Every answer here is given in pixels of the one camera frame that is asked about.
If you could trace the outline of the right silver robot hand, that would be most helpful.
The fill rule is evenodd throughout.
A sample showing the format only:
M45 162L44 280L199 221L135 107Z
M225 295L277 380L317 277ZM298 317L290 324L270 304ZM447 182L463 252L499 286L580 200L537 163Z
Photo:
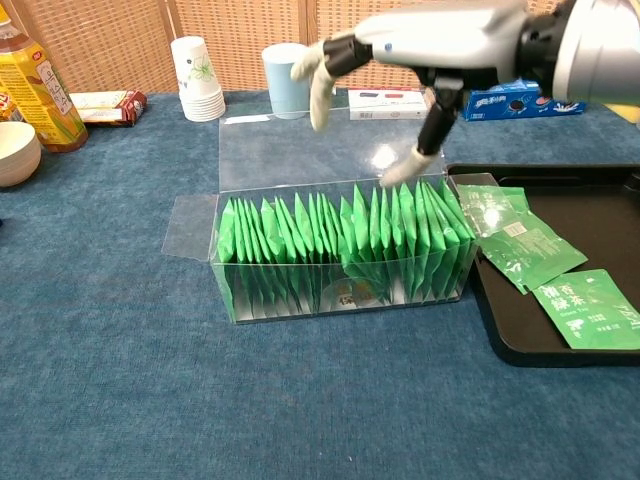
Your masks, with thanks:
M383 187L422 173L436 159L471 90L517 78L517 50L529 19L524 1L427 1L370 16L316 42L291 69L310 82L314 130L328 122L336 81L372 60L412 70L435 103L407 158L382 176Z

